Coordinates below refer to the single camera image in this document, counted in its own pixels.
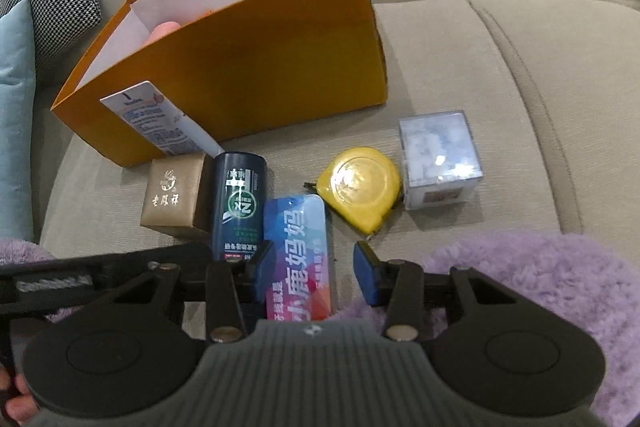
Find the green label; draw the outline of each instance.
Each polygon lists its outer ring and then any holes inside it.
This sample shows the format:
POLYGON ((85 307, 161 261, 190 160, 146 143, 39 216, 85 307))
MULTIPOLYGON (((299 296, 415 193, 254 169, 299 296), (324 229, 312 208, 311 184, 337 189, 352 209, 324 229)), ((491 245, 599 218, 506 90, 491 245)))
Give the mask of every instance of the green label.
POLYGON ((238 219, 248 219, 255 214, 257 203, 251 192, 236 190, 226 200, 226 209, 238 219))

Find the gold box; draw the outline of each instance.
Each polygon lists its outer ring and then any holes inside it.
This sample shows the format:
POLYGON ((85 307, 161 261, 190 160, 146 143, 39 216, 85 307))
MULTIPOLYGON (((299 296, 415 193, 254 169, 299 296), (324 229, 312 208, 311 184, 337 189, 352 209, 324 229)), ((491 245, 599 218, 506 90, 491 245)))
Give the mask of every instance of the gold box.
POLYGON ((153 160, 140 226, 174 237, 207 238, 211 227, 211 162, 204 152, 153 160))

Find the purple fur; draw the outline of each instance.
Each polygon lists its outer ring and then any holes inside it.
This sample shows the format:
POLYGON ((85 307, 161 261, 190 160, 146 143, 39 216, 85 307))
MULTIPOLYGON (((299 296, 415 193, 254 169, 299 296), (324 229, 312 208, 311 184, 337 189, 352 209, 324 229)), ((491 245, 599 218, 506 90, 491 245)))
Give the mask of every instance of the purple fur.
MULTIPOLYGON (((448 273, 472 266, 587 331, 607 359, 592 410, 610 427, 623 427, 640 411, 640 278, 635 269, 581 235, 487 233, 438 248, 423 268, 448 273)), ((362 298, 337 318, 367 317, 381 328, 382 312, 362 298)), ((433 314, 432 335, 445 327, 433 314)))
POLYGON ((0 266, 5 264, 37 263, 51 261, 53 256, 44 248, 20 241, 19 239, 0 239, 0 266))

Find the printed label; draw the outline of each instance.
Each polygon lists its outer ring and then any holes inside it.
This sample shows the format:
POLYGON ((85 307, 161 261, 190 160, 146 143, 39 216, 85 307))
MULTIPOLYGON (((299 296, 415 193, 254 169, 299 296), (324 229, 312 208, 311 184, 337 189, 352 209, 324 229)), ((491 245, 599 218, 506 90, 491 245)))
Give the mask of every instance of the printed label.
POLYGON ((251 169, 231 169, 226 173, 226 209, 222 216, 225 259, 249 259, 258 250, 256 217, 258 174, 251 169))
POLYGON ((222 147, 148 80, 100 101, 169 155, 204 151, 215 157, 222 147))

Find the beige sofa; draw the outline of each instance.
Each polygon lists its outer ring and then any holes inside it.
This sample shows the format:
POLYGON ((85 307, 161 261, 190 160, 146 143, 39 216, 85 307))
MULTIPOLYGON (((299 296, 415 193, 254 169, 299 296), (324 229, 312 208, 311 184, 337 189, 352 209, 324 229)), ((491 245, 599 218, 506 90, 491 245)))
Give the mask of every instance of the beige sofa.
MULTIPOLYGON (((105 20, 123 0, 102 0, 105 20)), ((273 194, 301 192, 341 150, 399 160, 398 118, 463 109, 486 177, 464 205, 396 212, 372 240, 419 259, 477 230, 584 232, 640 264, 640 0, 373 0, 388 68, 385 107, 223 144, 265 156, 273 194)), ((81 50, 58 71, 61 82, 81 50)), ((121 169, 49 113, 37 93, 36 233, 57 257, 175 240, 138 225, 147 166, 121 169)), ((337 303, 357 292, 360 236, 331 218, 337 303)))

